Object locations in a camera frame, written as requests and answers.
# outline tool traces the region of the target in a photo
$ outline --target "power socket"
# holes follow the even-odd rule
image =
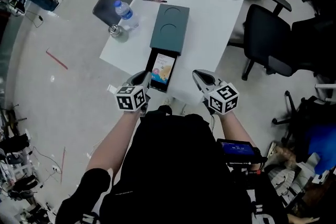
[[[53,166],[52,166],[52,169],[53,169],[55,172],[61,173],[61,170],[60,170],[59,167],[56,166],[56,165],[53,165]]]

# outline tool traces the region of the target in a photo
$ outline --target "green box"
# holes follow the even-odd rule
[[[189,8],[161,4],[150,47],[181,55],[189,18]]]

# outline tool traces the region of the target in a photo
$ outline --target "pen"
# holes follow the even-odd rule
[[[159,2],[159,3],[167,3],[167,0],[145,0],[145,1],[153,1],[153,2]]]

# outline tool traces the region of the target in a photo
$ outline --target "blue bottle cap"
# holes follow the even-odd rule
[[[120,0],[115,1],[114,6],[115,7],[120,7],[121,6],[121,1]]]

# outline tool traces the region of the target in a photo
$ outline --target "cube with fiducial marker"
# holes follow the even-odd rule
[[[239,92],[232,83],[222,84],[208,94],[208,106],[219,114],[226,114],[238,105]]]
[[[146,104],[143,86],[120,86],[115,92],[114,97],[121,111],[137,111]]]

